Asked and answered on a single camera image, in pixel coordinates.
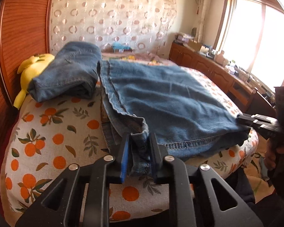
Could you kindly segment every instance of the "blue object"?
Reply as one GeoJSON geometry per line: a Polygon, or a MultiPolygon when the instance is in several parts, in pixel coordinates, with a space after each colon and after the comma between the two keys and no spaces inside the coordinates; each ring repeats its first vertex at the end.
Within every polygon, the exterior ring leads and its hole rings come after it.
{"type": "Polygon", "coordinates": [[[178,66],[147,66],[101,60],[100,49],[86,42],[67,43],[52,63],[28,87],[37,101],[63,93],[91,98],[98,80],[109,122],[102,130],[109,149],[121,143],[124,132],[130,148],[132,175],[150,174],[148,134],[181,159],[212,155],[242,144],[249,128],[235,118],[191,75],[178,66]]]}
{"type": "Polygon", "coordinates": [[[47,68],[29,83],[27,91],[43,102],[61,94],[91,98],[98,81],[97,63],[101,50],[86,42],[69,42],[47,68]]]}
{"type": "Polygon", "coordinates": [[[113,50],[130,50],[129,46],[122,45],[120,43],[113,43],[112,45],[113,50]]]}
{"type": "Polygon", "coordinates": [[[132,175],[150,172],[150,132],[169,154],[183,160],[213,155],[248,138],[250,129],[237,125],[222,104],[178,66],[107,60],[98,63],[98,75],[110,120],[103,133],[110,149],[118,145],[116,134],[132,134],[132,175]]]}

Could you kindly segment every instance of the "wall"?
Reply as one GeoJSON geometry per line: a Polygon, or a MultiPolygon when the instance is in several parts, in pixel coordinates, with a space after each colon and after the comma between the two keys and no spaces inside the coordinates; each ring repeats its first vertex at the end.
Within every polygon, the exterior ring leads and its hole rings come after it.
{"type": "Polygon", "coordinates": [[[164,58],[168,58],[169,51],[177,32],[191,33],[197,23],[198,5],[196,0],[177,0],[177,16],[167,34],[164,58]]]}
{"type": "Polygon", "coordinates": [[[222,17],[223,6],[224,0],[211,0],[204,24],[203,44],[214,45],[222,17]]]}

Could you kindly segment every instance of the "wooden headboard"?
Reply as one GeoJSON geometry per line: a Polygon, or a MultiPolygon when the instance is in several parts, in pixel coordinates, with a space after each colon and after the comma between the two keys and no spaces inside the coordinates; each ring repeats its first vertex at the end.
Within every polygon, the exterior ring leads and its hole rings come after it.
{"type": "Polygon", "coordinates": [[[20,91],[18,66],[28,57],[49,52],[51,0],[2,0],[0,4],[0,148],[14,122],[12,107],[20,91]]]}

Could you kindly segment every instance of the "window frame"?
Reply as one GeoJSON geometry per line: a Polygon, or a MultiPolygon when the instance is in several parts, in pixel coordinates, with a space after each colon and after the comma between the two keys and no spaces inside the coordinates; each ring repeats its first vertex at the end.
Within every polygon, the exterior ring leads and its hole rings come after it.
{"type": "MultiPolygon", "coordinates": [[[[257,46],[256,46],[254,59],[250,63],[246,72],[248,74],[252,75],[255,79],[258,79],[257,77],[255,77],[251,73],[251,70],[252,70],[254,62],[256,60],[256,56],[258,54],[260,44],[261,44],[261,39],[262,39],[263,31],[264,31],[266,6],[270,6],[274,9],[277,9],[279,12],[281,12],[283,14],[284,14],[284,10],[280,6],[280,4],[278,3],[277,0],[252,0],[252,1],[262,4],[262,27],[261,27],[258,43],[257,43],[257,46]]],[[[220,24],[219,24],[219,27],[218,27],[217,36],[216,36],[216,39],[215,39],[215,42],[214,42],[214,45],[213,45],[213,49],[216,49],[217,51],[220,51],[223,48],[223,45],[225,43],[225,39],[227,37],[229,25],[230,25],[231,18],[232,18],[232,13],[234,12],[235,7],[236,7],[235,5],[236,5],[236,0],[224,0],[224,7],[223,7],[223,10],[222,10],[222,16],[221,16],[220,24]]]]}

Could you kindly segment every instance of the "wooden dresser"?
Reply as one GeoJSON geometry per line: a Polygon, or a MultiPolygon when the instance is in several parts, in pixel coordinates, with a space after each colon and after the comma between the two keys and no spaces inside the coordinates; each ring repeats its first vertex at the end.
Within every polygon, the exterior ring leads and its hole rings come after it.
{"type": "Polygon", "coordinates": [[[226,72],[222,66],[210,58],[193,52],[187,47],[173,43],[169,60],[179,66],[196,69],[211,79],[243,112],[252,95],[249,88],[241,79],[226,72]]]}

